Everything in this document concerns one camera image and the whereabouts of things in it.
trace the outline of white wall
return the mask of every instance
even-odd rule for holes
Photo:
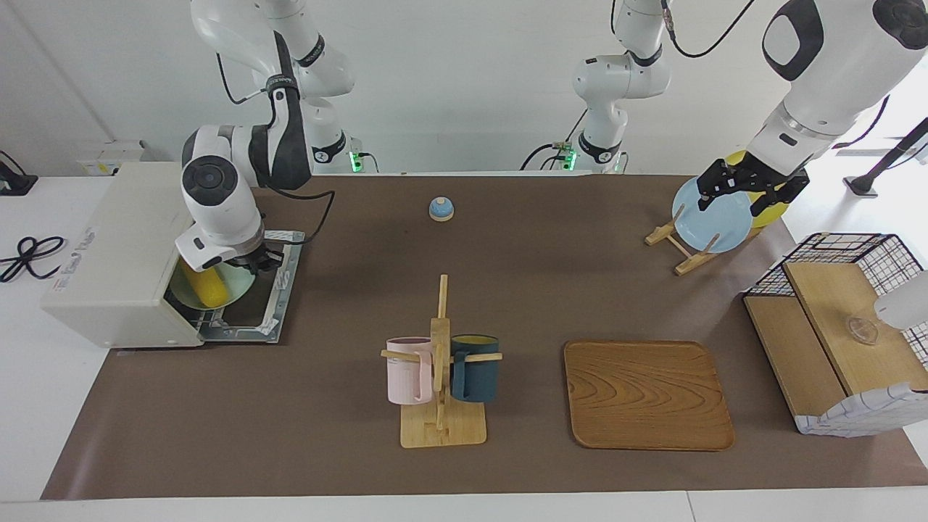
[[[258,124],[260,99],[226,101],[213,52],[194,33],[188,0],[0,0],[47,48],[78,95],[118,139],[143,139],[156,159],[177,159],[201,124]],[[680,57],[662,97],[630,101],[630,172],[700,174],[743,147],[788,89],[764,62],[763,30],[781,0],[760,0],[715,53]],[[609,0],[310,0],[330,44],[353,61],[355,91],[334,100],[345,127],[384,170],[518,168],[535,146],[563,139],[584,108],[574,67],[624,50],[609,32]],[[677,32],[702,50],[741,2],[680,0]],[[0,20],[0,148],[27,170],[79,173],[79,140],[101,131],[73,100],[57,97],[32,66],[21,31]],[[227,67],[233,92],[247,72]]]

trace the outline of pink mug handle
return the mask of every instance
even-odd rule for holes
[[[416,400],[422,400],[432,392],[432,354],[427,351],[417,351],[419,356],[419,392]]]

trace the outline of dark teal mug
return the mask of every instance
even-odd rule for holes
[[[451,397],[464,402],[489,402],[496,398],[499,361],[466,362],[468,355],[495,354],[499,339],[490,335],[467,334],[451,338]]]

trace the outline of mug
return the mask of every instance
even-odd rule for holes
[[[431,402],[432,339],[428,337],[397,337],[387,341],[393,352],[419,355],[419,362],[387,359],[387,399],[393,404],[425,404]]]
[[[451,397],[464,402],[489,402],[496,398],[499,361],[465,362],[468,355],[499,351],[499,339],[490,335],[467,334],[451,338]]]

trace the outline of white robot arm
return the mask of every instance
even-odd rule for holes
[[[352,139],[322,98],[350,92],[354,77],[305,0],[193,0],[190,12],[204,42],[253,70],[273,117],[253,127],[204,125],[187,140],[183,196],[196,223],[176,245],[197,271],[222,262],[273,269],[280,257],[264,246],[250,187],[298,189],[314,170],[354,170]]]
[[[923,0],[790,0],[764,34],[767,63],[792,82],[737,165],[699,178],[705,209],[723,194],[764,192],[752,213],[791,202],[805,165],[846,133],[919,63],[928,46]]]
[[[606,172],[622,145],[628,114],[619,100],[651,98],[670,85],[670,68],[661,60],[664,10],[660,0],[625,0],[612,20],[623,55],[596,56],[581,63],[574,90],[586,102],[586,128],[577,135],[576,168]]]

